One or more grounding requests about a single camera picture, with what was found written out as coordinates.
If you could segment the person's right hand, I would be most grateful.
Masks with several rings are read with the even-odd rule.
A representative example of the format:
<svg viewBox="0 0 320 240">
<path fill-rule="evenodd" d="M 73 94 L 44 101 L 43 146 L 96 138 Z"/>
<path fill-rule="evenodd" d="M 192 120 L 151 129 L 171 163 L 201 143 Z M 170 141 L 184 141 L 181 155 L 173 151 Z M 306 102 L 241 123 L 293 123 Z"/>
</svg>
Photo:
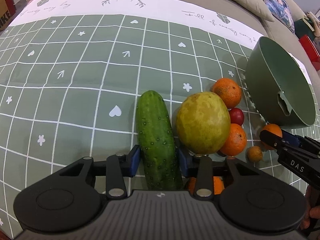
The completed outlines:
<svg viewBox="0 0 320 240">
<path fill-rule="evenodd" d="M 305 198 L 307 203 L 307 210 L 300 224 L 301 230 L 307 229 L 310 226 L 310 219 L 319 219 L 319 206 L 310 204 L 310 197 L 317 192 L 318 191 L 313 189 L 313 187 L 310 185 L 306 189 Z"/>
</svg>

